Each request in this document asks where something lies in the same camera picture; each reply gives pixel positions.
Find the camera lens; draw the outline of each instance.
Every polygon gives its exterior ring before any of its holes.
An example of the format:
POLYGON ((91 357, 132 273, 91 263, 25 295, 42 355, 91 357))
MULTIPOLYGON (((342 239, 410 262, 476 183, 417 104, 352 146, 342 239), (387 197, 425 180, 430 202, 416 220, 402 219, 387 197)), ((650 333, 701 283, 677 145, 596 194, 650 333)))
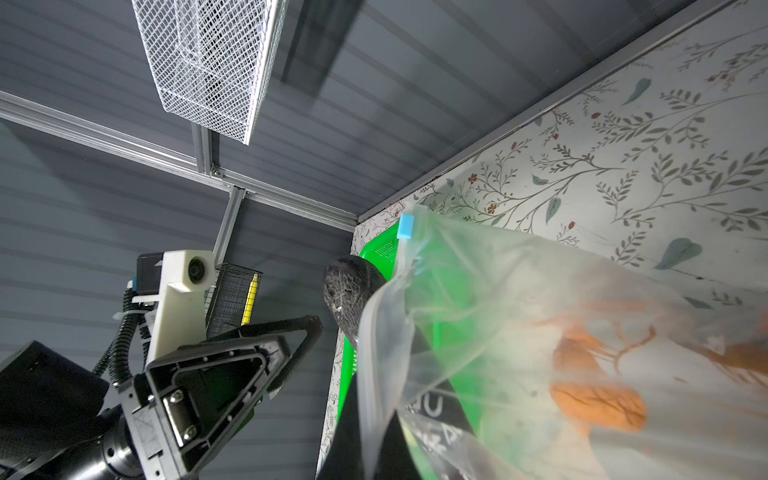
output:
POLYGON ((190 260, 190 265, 187 268, 187 275, 190 276, 192 283, 200 283, 205 276, 205 264, 199 258, 193 258, 190 260))

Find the blue bag slider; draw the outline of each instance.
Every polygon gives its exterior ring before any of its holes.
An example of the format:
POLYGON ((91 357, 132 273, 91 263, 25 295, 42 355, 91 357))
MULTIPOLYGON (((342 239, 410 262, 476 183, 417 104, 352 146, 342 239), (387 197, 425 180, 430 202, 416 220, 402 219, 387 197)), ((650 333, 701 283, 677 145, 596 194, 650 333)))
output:
POLYGON ((397 238, 399 240, 409 239, 413 235, 413 215, 402 215, 400 217, 400 226, 397 227, 397 238))

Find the clear plastic bag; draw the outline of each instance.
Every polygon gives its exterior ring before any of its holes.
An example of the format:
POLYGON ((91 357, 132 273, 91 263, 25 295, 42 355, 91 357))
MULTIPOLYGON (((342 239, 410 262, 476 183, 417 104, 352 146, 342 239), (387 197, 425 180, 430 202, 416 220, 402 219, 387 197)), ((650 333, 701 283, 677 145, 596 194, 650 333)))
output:
POLYGON ((697 310, 592 253, 406 214, 359 330, 366 475, 395 411, 424 478, 768 475, 767 309, 697 310))

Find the screw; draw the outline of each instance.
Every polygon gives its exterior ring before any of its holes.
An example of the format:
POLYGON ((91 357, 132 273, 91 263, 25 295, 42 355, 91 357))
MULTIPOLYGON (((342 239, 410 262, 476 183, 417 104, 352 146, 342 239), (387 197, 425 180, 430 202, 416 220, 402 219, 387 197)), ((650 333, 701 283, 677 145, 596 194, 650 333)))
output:
POLYGON ((195 438, 197 436, 197 427, 194 425, 190 425, 187 427, 186 430, 184 430, 184 441, 189 442, 191 439, 195 438))
POLYGON ((184 400, 184 392, 182 392, 181 390, 177 390, 170 394, 171 403, 179 403, 182 400, 184 400))

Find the wire mesh basket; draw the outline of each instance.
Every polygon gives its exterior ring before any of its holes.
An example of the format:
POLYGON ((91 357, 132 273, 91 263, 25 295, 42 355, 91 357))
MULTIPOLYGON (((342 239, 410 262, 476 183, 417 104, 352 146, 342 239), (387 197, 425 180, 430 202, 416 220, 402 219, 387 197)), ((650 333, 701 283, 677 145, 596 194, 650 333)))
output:
POLYGON ((165 111, 248 145, 287 0, 133 0, 165 111))
POLYGON ((261 272, 244 266, 222 263, 205 317, 206 337, 236 329, 250 322, 261 272))

